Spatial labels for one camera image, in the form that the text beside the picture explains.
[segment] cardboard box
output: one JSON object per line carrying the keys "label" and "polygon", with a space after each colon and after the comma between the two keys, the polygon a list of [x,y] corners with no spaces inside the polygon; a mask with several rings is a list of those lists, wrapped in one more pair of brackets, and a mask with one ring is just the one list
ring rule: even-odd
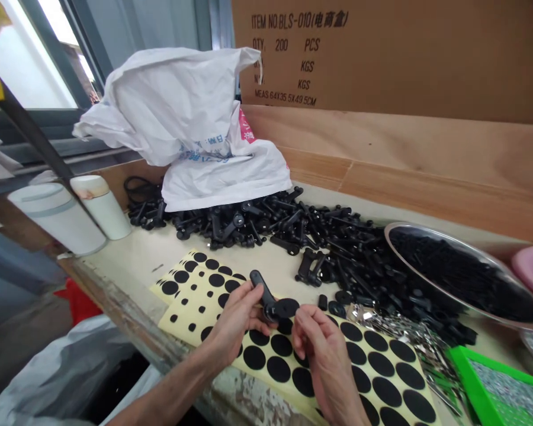
{"label": "cardboard box", "polygon": [[533,0],[233,0],[244,104],[533,123]]}

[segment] green plastic tray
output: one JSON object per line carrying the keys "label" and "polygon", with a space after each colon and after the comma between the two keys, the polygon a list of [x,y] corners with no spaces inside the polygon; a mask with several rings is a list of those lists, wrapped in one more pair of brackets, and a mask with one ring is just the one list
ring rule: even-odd
{"label": "green plastic tray", "polygon": [[533,386],[533,376],[484,357],[464,346],[452,348],[447,354],[454,362],[468,399],[483,426],[533,426],[533,417],[529,413],[504,404],[484,388],[469,361],[483,364],[531,386]]}

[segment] stainless steel bowl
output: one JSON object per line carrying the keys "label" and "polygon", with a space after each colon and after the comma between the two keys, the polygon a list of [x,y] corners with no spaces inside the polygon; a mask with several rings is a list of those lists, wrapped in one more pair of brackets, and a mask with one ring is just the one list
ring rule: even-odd
{"label": "stainless steel bowl", "polygon": [[459,311],[462,314],[469,315],[472,317],[489,317],[491,319],[494,319],[495,321],[501,322],[503,324],[506,324],[510,327],[515,328],[526,328],[533,330],[533,322],[519,322],[519,321],[512,321],[506,318],[498,317],[497,315],[490,314],[489,312],[483,311],[482,309],[479,309],[475,306],[472,306],[461,299],[458,299],[453,294],[449,293],[430,279],[428,279],[425,275],[421,274],[420,271],[418,271],[417,268],[415,268],[412,264],[410,264],[401,254],[397,251],[393,243],[391,242],[390,234],[393,230],[401,231],[410,235],[414,235],[417,237],[429,237],[434,240],[445,240],[448,244],[450,244],[453,248],[466,252],[468,254],[473,255],[476,257],[479,261],[489,264],[492,267],[495,267],[499,269],[500,275],[499,277],[505,281],[510,286],[515,286],[516,291],[521,293],[522,296],[529,297],[533,300],[533,294],[530,293],[525,286],[513,275],[513,273],[509,270],[507,266],[505,266],[502,262],[500,262],[498,259],[490,256],[489,254],[469,245],[466,244],[463,241],[458,240],[457,238],[454,238],[448,234],[442,233],[440,231],[422,226],[417,224],[412,224],[408,222],[394,222],[385,227],[385,238],[387,239],[387,242],[393,252],[398,256],[398,258],[409,267],[411,271],[413,271],[415,274],[417,274],[419,277],[421,277],[425,282],[431,285],[431,291],[433,292],[435,297],[440,298],[441,300],[450,301],[452,303],[457,302],[458,307],[461,308]]}

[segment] white container lid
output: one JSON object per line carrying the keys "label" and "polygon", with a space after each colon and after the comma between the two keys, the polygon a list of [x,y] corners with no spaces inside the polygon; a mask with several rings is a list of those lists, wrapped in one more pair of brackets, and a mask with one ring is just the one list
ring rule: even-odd
{"label": "white container lid", "polygon": [[8,199],[22,212],[35,213],[67,204],[73,196],[61,183],[42,183],[18,189]]}
{"label": "white container lid", "polygon": [[98,175],[73,177],[69,184],[81,199],[92,199],[108,194],[108,183]]}

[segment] adhesive pad sheet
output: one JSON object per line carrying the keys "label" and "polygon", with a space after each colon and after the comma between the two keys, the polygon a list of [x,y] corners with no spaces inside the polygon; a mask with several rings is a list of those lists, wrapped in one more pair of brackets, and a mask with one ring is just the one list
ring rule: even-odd
{"label": "adhesive pad sheet", "polygon": [[[171,304],[159,327],[192,346],[206,339],[229,294],[245,281],[244,276],[235,276],[230,269],[230,274],[219,272],[222,265],[209,260],[213,259],[206,256],[203,260],[191,251],[155,284],[162,288],[164,282],[173,281],[178,286],[173,294],[165,294]],[[359,398],[372,426],[440,424],[410,345],[342,318],[328,317],[345,336]],[[292,327],[293,319],[285,319],[269,337],[255,330],[247,332],[233,366],[267,383],[315,424],[326,424],[314,397],[308,361],[300,360],[293,351]]]}

